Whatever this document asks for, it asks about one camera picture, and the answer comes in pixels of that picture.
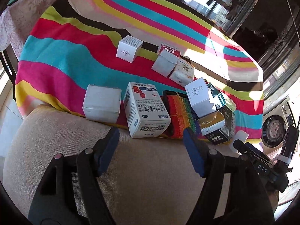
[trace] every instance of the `black cable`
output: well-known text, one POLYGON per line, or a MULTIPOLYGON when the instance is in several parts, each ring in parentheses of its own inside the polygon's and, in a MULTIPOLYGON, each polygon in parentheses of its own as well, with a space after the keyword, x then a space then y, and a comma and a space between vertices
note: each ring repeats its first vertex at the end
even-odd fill
MULTIPOLYGON (((286 0, 286 2, 287 2, 287 5, 289 6, 289 11, 290 11, 290 13, 291 13, 292 20, 293 20, 293 24, 294 24, 295 29, 296 29, 296 34, 297 34, 297 36, 298 36, 298 43, 299 43, 299 48, 300 48, 300 37, 299 37, 299 33, 298 33, 298 28, 297 28, 296 23, 295 23, 295 19, 294 19, 294 16, 293 16, 293 12, 292 12, 292 9, 291 9, 289 0, 286 0)), ((299 125, 300 125, 300 116, 299 116, 299 120, 298 120, 297 129, 299 129, 299 125)))

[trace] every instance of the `beige cushion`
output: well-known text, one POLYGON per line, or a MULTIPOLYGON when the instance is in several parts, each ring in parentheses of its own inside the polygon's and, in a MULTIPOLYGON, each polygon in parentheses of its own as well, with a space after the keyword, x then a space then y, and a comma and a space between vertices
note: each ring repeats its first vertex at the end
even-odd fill
MULTIPOLYGON (((78 154, 93 147, 109 129, 51 107, 35 109, 20 126, 4 165, 4 187, 20 211, 28 215, 35 190, 56 153, 78 154)), ((233 155, 228 146, 216 148, 233 155)), ((225 175, 216 217, 224 214, 229 179, 225 175)), ((187 222, 204 179, 195 173, 182 141, 132 139, 128 131, 120 130, 114 157, 98 182, 118 225, 176 225, 187 222)), ((74 186, 78 211, 85 215, 76 179, 74 186)))

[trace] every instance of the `yellow stripe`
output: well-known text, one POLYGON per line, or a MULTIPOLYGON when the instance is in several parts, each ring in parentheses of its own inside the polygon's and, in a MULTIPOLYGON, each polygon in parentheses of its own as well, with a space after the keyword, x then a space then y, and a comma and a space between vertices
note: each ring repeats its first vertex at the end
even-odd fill
MULTIPOLYGON (((112 41, 113 45, 117 48, 119 41, 122 39, 122 37, 120 36, 120 34, 116 31, 103 31, 101 29, 92 27, 92 26, 88 26, 83 24, 82 22, 80 22, 78 19, 76 18, 65 18, 62 17, 53 6, 50 6, 41 16, 41 18, 43 19, 47 19, 47 20, 52 20, 55 21, 61 25, 64 24, 71 24, 73 26, 75 26, 77 29, 81 30, 81 31, 85 31, 89 34, 92 35, 106 35, 110 38, 110 40, 112 41)), ((156 52, 151 52, 148 51, 144 48, 141 48, 138 52, 138 56, 141 56, 143 58, 155 61, 157 59, 157 53, 156 52)))
MULTIPOLYGON (((121 20, 124 20, 130 24, 132 24, 133 26, 135 26, 136 28, 139 28, 141 30, 144 30, 150 34, 154 34, 154 35, 157 35, 159 37, 162 37, 166 40, 169 40, 169 41, 172 41, 173 43, 176 43, 176 44, 179 44, 179 45, 182 45, 186 48, 189 48, 191 50, 194 50, 196 52, 200 52, 200 53, 205 53, 205 50, 185 41, 185 40, 182 40, 174 35, 171 35, 169 33, 166 33, 164 31, 161 31, 157 28, 154 28, 150 25, 147 25, 137 19, 134 19, 133 17, 131 16, 128 16, 127 14, 125 13, 122 13, 116 9, 114 9, 113 7, 110 7, 109 5, 107 5, 103 0, 93 0, 94 3, 100 8, 102 9, 103 11, 105 11, 106 13, 108 14, 112 14, 113 16, 115 17, 118 17, 120 18, 121 20)), ((231 64, 231 61, 227 61, 227 65, 228 66, 231 66, 231 67, 236 67, 236 64, 238 64, 239 66, 238 67, 245 67, 245 62, 236 62, 234 65, 231 64)), ((251 64, 253 63, 247 63, 247 67, 252 67, 251 64)))
POLYGON ((16 84, 15 86, 15 91, 16 91, 16 103, 18 107, 22 107, 26 97, 28 95, 33 96, 37 99, 40 99, 41 101, 44 101, 50 105, 52 105, 53 107, 55 107, 57 110, 63 111, 63 112, 68 112, 71 113, 73 115, 77 115, 77 116, 81 116, 83 117, 83 115, 77 113, 77 112, 72 112, 70 111, 68 108, 65 107, 64 104, 62 104, 61 102, 59 102, 59 100, 50 95, 50 94, 45 94, 42 92, 37 91, 36 89, 34 89, 30 83, 26 82, 25 80, 20 81, 18 84, 16 84))
POLYGON ((178 13, 181 13, 183 15, 185 15, 186 17, 194 20, 196 23, 202 25, 203 27, 209 29, 211 32, 213 32, 214 34, 218 35, 221 39, 223 40, 227 40, 228 43, 235 45, 235 46, 239 46, 237 43, 235 43, 232 39, 230 39, 229 37, 227 37, 226 35, 224 35, 222 32, 220 32, 219 30, 217 30, 215 27, 211 26, 210 24, 208 24, 207 22, 205 22, 203 19, 200 19, 199 17, 197 17, 196 15, 194 15, 193 13, 190 13, 189 11, 185 10, 184 8, 177 6, 171 2, 168 2, 166 0, 150 0, 152 2, 155 2, 159 5, 162 5, 166 8, 172 9, 178 13))
POLYGON ((214 79, 213 77, 207 75, 205 72, 200 70, 195 70, 195 76, 197 78, 204 78, 208 82, 212 83, 215 87, 218 87, 221 90, 224 90, 228 92, 231 95, 234 95, 235 97, 239 98, 243 101, 259 101, 263 100, 263 91, 236 91, 232 89, 231 87, 227 86, 226 84, 223 84, 222 82, 214 79))

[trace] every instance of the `cardboard box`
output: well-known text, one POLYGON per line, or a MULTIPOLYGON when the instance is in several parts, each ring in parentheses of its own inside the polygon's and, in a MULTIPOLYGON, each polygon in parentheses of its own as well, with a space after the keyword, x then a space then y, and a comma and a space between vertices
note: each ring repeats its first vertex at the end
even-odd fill
POLYGON ((221 108, 220 112, 225 118, 225 125, 220 129, 205 135, 205 137, 215 145, 229 141, 231 137, 232 111, 225 105, 221 108))
POLYGON ((171 45, 169 45, 167 43, 163 43, 163 42, 157 49, 157 55, 159 55, 164 49, 167 50, 168 52, 171 52, 175 56, 180 57, 180 51, 177 47, 171 46, 171 45))
POLYGON ((171 123, 154 85, 129 82, 123 102, 132 138, 158 136, 171 123))
POLYGON ((225 102, 225 98, 223 97, 222 93, 211 83, 208 83, 207 87, 213 97, 213 101, 216 104, 216 108, 220 109, 221 107, 223 107, 226 104, 226 102, 225 102))
POLYGON ((172 72, 179 57, 163 49, 154 62, 152 69, 162 76, 168 77, 172 72))
POLYGON ((225 117, 220 111, 212 112, 198 119, 202 135, 210 134, 225 125, 225 117))
POLYGON ((190 105, 199 118, 215 112, 216 106, 203 78, 185 86, 190 105))
POLYGON ((121 89, 88 85, 82 109, 88 120, 115 124, 120 104, 121 89))
POLYGON ((143 41, 127 35, 119 41, 117 57, 132 63, 137 57, 139 49, 142 47, 143 41))
POLYGON ((179 58, 169 79, 184 87, 194 80, 194 72, 195 67, 193 65, 179 58))

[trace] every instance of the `striped tablecloth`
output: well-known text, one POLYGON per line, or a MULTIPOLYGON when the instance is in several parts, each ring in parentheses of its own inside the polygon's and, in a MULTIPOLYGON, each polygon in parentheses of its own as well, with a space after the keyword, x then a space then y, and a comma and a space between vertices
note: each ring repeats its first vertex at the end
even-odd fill
MULTIPOLYGON (((236 129, 258 143, 263 113, 263 72, 238 44, 188 6, 170 0, 56 0, 41 16, 22 51, 16 101, 26 117, 39 104, 84 116, 88 84, 118 87, 129 81, 163 90, 184 88, 151 70, 161 42, 178 47, 203 77, 237 105, 236 129), (130 64, 115 57, 126 35, 144 41, 130 64)), ((127 128, 124 107, 117 122, 127 128)))

